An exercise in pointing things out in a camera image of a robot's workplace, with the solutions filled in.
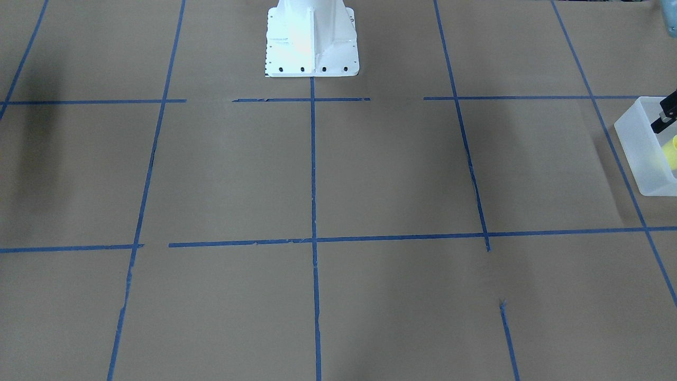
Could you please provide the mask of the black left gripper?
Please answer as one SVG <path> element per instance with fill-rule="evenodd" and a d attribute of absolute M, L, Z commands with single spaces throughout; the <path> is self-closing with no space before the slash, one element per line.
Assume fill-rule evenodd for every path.
<path fill-rule="evenodd" d="M 662 133 L 675 122 L 677 106 L 677 90 L 672 94 L 662 99 L 662 112 L 658 114 L 658 118 L 651 123 L 651 130 L 653 133 Z"/>

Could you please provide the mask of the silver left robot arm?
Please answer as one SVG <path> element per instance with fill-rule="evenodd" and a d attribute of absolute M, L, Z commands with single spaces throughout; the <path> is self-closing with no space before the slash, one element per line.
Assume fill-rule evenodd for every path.
<path fill-rule="evenodd" d="M 676 39 L 676 1 L 660 1 L 662 8 L 663 21 L 667 33 L 670 37 Z M 676 119 L 676 90 L 660 101 L 662 111 L 658 118 L 651 123 L 651 130 L 655 133 L 662 133 Z"/>

